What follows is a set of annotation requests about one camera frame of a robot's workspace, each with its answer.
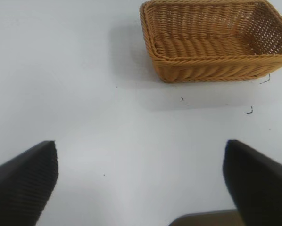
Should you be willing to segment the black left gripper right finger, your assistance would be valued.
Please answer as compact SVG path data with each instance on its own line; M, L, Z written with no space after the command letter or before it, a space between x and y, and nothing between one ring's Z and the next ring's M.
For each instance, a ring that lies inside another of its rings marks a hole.
M225 147L223 176L247 226L282 226L282 165L238 141Z

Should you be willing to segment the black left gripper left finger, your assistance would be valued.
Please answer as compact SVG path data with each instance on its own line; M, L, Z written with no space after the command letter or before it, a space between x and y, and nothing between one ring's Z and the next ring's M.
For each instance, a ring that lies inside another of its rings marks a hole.
M42 141L0 165L0 226L34 226L58 179L54 141Z

